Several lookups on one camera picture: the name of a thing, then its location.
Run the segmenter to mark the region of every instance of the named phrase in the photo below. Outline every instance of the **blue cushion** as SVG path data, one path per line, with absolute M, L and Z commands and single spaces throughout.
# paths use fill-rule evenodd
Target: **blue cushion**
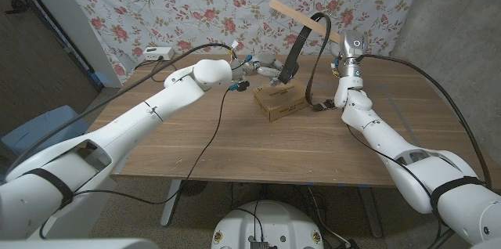
M 68 105 L 56 108 L 22 124 L 20 127 L 2 137 L 2 142 L 13 152 L 21 155 L 22 152 L 27 150 L 42 136 L 50 133 L 52 130 L 75 116 L 77 116 L 77 112 Z M 35 150 L 35 153 L 56 143 L 83 135 L 87 129 L 87 123 L 85 123 L 83 119 L 80 119 L 42 143 Z

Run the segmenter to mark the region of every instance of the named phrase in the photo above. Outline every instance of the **floral fabric backdrop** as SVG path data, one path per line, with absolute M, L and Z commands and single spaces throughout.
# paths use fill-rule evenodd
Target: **floral fabric backdrop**
M 269 0 L 76 0 L 125 82 L 144 60 L 147 46 L 183 52 L 208 42 L 239 42 L 242 54 L 286 55 L 302 25 L 269 11 Z M 354 29 L 369 37 L 372 53 L 391 53 L 412 0 L 279 0 L 311 16 L 330 15 L 333 30 Z M 316 54 L 322 36 L 312 33 L 303 54 Z M 224 49 L 206 48 L 208 53 Z

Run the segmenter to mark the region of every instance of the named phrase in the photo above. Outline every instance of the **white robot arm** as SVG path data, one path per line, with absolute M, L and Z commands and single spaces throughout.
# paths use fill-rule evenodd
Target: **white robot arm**
M 24 161 L 0 186 L 0 240 L 28 238 L 51 215 L 72 211 L 87 197 L 73 198 L 74 192 L 99 189 L 128 152 L 213 86 L 229 86 L 233 81 L 233 87 L 241 91 L 248 86 L 247 74 L 272 78 L 269 72 L 279 70 L 280 63 L 272 56 L 261 58 L 250 56 L 232 65 L 225 60 L 201 60 L 177 70 L 165 80 L 165 89 L 106 126 Z
M 334 104 L 344 109 L 342 120 L 361 132 L 379 152 L 405 200 L 419 213 L 438 213 L 445 224 L 471 244 L 500 237 L 501 196 L 478 184 L 474 170 L 461 157 L 445 150 L 414 146 L 384 122 L 372 110 L 372 101 L 362 90 L 356 57 L 365 50 L 365 38 L 346 31 L 341 40 L 343 67 Z

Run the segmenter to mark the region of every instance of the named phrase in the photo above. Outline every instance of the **wooden table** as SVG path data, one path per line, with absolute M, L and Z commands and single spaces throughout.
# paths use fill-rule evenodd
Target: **wooden table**
M 177 68 L 201 59 L 228 59 L 229 56 L 191 55 Z M 285 56 L 278 56 L 280 61 Z M 312 91 L 316 102 L 333 99 L 337 79 L 330 69 L 332 58 L 322 58 L 317 66 Z M 301 56 L 296 78 L 304 84 L 315 62 Z M 153 67 L 140 67 L 128 84 L 148 74 Z M 173 68 L 159 73 L 164 80 Z M 373 109 L 410 143 L 434 150 L 450 150 L 461 156 L 483 179 L 471 143 L 452 110 L 427 81 L 414 70 L 389 61 L 362 61 L 364 90 Z M 270 123 L 254 102 L 252 89 L 268 83 L 261 76 L 248 78 L 245 92 L 229 92 L 225 99 L 221 126 L 212 144 L 196 165 L 190 179 L 230 182 L 274 182 L 335 186 L 394 186 L 382 161 L 348 131 L 341 110 L 315 112 L 304 108 Z M 145 81 L 115 99 L 100 114 L 90 130 L 112 121 L 144 99 L 160 91 L 163 83 Z M 116 173 L 123 176 L 174 179 L 169 196 L 178 189 L 201 150 L 212 137 L 226 88 L 213 88 L 188 109 L 165 121 L 137 146 Z M 354 133 L 362 138 L 356 130 Z M 488 154 L 494 189 L 501 189 L 501 168 Z M 382 236 L 370 188 L 360 188 L 376 237 Z M 168 225 L 174 200 L 165 204 L 161 224 Z

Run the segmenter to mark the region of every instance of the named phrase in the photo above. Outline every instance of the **white power strip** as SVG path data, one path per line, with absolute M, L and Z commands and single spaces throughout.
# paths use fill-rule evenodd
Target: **white power strip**
M 174 56 L 172 47 L 147 47 L 142 54 L 148 61 L 170 60 Z

